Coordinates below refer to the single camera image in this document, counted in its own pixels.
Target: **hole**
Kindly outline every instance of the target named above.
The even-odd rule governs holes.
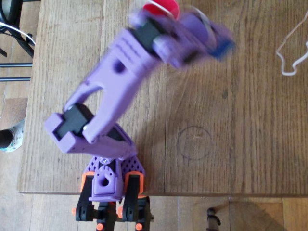
[[[109,184],[109,180],[107,178],[105,178],[103,181],[102,181],[102,186],[107,186]]]
[[[121,62],[121,61],[117,61],[115,64],[115,71],[117,73],[122,73],[123,71],[125,71],[126,67],[125,65]]]
[[[172,31],[171,33],[170,33],[170,35],[171,35],[171,37],[172,38],[174,38],[176,41],[179,41],[179,36],[178,36],[178,34],[177,33],[175,33],[174,31]]]

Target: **wood grain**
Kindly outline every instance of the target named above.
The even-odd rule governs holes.
[[[78,193],[88,156],[61,154],[43,129],[98,62],[141,0],[41,4],[18,190]],[[234,32],[222,62],[187,70],[163,65],[119,123],[136,142],[147,194],[308,195],[307,78],[283,77],[275,49],[302,19],[303,0],[182,0]],[[283,50],[300,56],[307,30]],[[88,105],[95,112],[94,95]]]
[[[78,196],[35,195],[29,231],[78,230],[78,222],[71,213]]]
[[[231,28],[237,45],[223,62],[167,69],[165,192],[307,195],[308,65],[284,77],[275,49],[308,2],[185,3]],[[290,39],[288,60],[307,36]]]
[[[230,203],[231,231],[284,231],[281,203]]]
[[[227,197],[179,197],[179,231],[204,231],[208,228],[206,212],[215,208],[221,221],[219,230],[230,231],[229,201]]]
[[[26,115],[27,99],[6,99],[0,130],[8,129]],[[22,149],[12,153],[0,151],[0,230],[29,231],[32,195],[16,192],[18,168]]]
[[[33,35],[36,38],[40,2],[23,3],[20,28]],[[20,47],[16,40],[13,40],[12,47],[9,50],[10,59],[8,63],[31,63],[32,58]],[[8,68],[5,77],[30,77],[30,67],[27,68]],[[6,99],[28,98],[30,82],[8,82],[5,88]]]
[[[103,2],[43,1],[34,57],[18,191],[78,192],[89,156],[64,155],[43,128],[100,57]],[[97,97],[89,100],[95,110]]]
[[[13,39],[0,34],[0,48],[2,48],[5,52],[7,52],[7,57],[0,55],[0,63],[9,63],[11,57],[11,46],[12,46]],[[7,77],[8,76],[8,69],[7,68],[0,68],[0,77]],[[0,117],[2,116],[2,111],[4,107],[4,99],[5,99],[5,88],[7,83],[0,82]]]
[[[177,197],[151,197],[151,212],[154,221],[152,230],[170,231],[178,230],[178,198]]]
[[[283,214],[286,231],[305,231],[308,227],[308,199],[284,198]]]

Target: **purple plastic segment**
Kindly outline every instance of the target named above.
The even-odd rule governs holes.
[[[116,141],[107,136],[99,136],[95,143],[88,143],[84,138],[68,132],[59,141],[53,132],[62,124],[62,115],[53,113],[45,122],[45,129],[63,153],[86,153],[104,158],[119,158],[124,160],[137,154],[136,146],[124,132],[115,124],[116,130],[126,138],[126,141]]]
[[[103,160],[103,159],[104,159],[104,158],[99,157],[99,156],[94,156],[94,157],[92,157],[92,159],[90,160],[88,166],[85,168],[85,170],[83,171],[83,173],[86,173],[86,172],[94,172],[96,169],[98,169],[100,160]]]
[[[214,31],[211,24],[204,24],[198,16],[187,13],[174,24],[173,36],[162,35],[154,40],[154,50],[158,56],[176,68],[190,62],[185,59],[197,53],[194,61],[210,57],[221,41],[230,40],[230,31],[224,26],[217,26]]]
[[[119,201],[123,197],[124,181],[121,174],[120,161],[115,161],[115,173],[107,165],[96,168],[92,182],[92,197],[90,201]]]
[[[104,89],[99,110],[83,131],[88,142],[112,128],[129,106],[141,82],[158,63],[159,60],[150,55],[128,30],[122,31],[64,107],[66,111],[75,103],[83,103],[93,92]]]

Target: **black chair leg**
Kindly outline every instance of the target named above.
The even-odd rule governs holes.
[[[18,44],[27,52],[28,55],[30,55],[31,58],[34,56],[34,50],[27,42],[22,42],[20,40],[17,40]]]
[[[31,77],[4,77],[0,78],[0,82],[20,82],[20,81],[30,81]]]
[[[0,54],[3,55],[4,57],[8,57],[7,52],[5,52],[4,50],[2,50],[1,48],[0,48]]]
[[[8,67],[32,67],[32,63],[0,64],[0,68],[8,68]]]

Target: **drawn circle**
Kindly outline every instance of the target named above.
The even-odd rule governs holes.
[[[201,160],[210,154],[212,146],[212,137],[206,129],[191,126],[179,133],[177,153],[189,160]]]

